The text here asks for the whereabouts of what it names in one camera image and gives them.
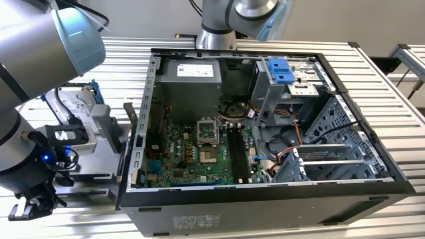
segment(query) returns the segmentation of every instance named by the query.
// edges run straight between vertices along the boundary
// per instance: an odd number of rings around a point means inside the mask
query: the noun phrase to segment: white label
[[[85,127],[91,127],[93,129],[95,134],[99,134],[97,125],[88,111],[85,103],[80,99],[69,100],[69,97],[65,92],[59,92],[59,96],[62,98],[64,105],[68,107],[73,115],[83,121],[83,125]],[[55,104],[52,104],[52,108],[56,114],[59,115],[62,121],[67,122],[68,114],[64,111],[64,109],[59,106],[58,99],[55,99]]]
[[[213,65],[180,64],[177,66],[180,77],[213,77]]]
[[[173,217],[176,229],[215,228],[219,226],[220,214]]]
[[[253,118],[253,116],[255,116],[255,111],[253,111],[253,109],[251,109],[249,112],[248,112],[248,117]]]

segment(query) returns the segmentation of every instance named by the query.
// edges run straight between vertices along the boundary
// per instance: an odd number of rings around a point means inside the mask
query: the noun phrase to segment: workbench
[[[73,82],[95,79],[101,88],[111,116],[129,123],[124,102],[140,107],[151,48],[195,47],[189,38],[132,39],[104,38],[107,60]],[[339,74],[364,116],[367,117],[391,155],[403,169],[417,195],[380,210],[347,227],[320,227],[300,230],[273,230],[231,234],[191,235],[184,238],[409,238],[425,236],[425,118],[383,74],[365,52],[355,43],[273,41],[259,43],[239,40],[243,51],[323,53]],[[32,100],[19,108],[34,125],[58,124],[48,106]],[[54,215],[31,222],[8,222],[7,215],[16,199],[0,191],[0,223],[14,238],[143,238],[136,226],[115,205],[85,208],[59,208]]]

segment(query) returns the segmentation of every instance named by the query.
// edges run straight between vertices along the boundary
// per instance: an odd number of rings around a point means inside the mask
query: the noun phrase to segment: slotted metal surface
[[[112,115],[120,122],[125,122],[123,103],[133,102],[135,107],[140,107],[149,49],[192,48],[193,41],[105,38],[105,44],[108,50],[105,63],[75,81],[97,80],[105,103],[112,107]],[[425,120],[412,109],[405,97],[395,91],[391,81],[376,70],[364,53],[347,43],[291,41],[259,43],[240,40],[237,47],[248,51],[317,52],[325,55],[419,194],[348,227],[195,235],[184,238],[423,238],[425,236]],[[425,46],[412,47],[423,48],[425,57]],[[34,126],[56,123],[47,105],[40,100],[27,103],[22,113]],[[115,212],[112,205],[58,209],[52,216],[40,220],[10,223],[7,215],[16,201],[8,191],[2,191],[2,195],[0,220],[3,228],[10,233],[2,238],[8,236],[62,239],[143,238],[127,215]]]

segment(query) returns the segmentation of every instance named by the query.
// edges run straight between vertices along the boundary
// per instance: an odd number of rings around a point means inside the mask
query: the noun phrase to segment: gray robot arm
[[[85,15],[75,8],[35,14],[28,1],[0,1],[0,9],[19,13],[19,22],[0,27],[0,186],[19,198],[11,221],[48,216],[58,204],[65,206],[52,180],[76,164],[76,159],[67,161],[69,148],[52,145],[15,107],[105,59],[100,34]],[[23,19],[27,11],[31,17]]]
[[[204,0],[197,49],[236,50],[235,31],[268,41],[283,30],[292,0]]]

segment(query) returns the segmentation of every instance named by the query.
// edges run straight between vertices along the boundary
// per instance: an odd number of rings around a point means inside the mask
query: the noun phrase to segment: blue clip
[[[276,83],[292,84],[295,82],[295,77],[285,59],[269,58],[268,68],[271,70],[272,75],[275,76]]]
[[[91,81],[91,87],[93,87],[93,90],[95,90],[96,103],[99,105],[104,105],[105,104],[104,97],[101,96],[99,84],[97,84],[97,82],[95,80]]]
[[[253,157],[253,159],[267,159],[267,157],[263,155],[253,155],[252,157]]]

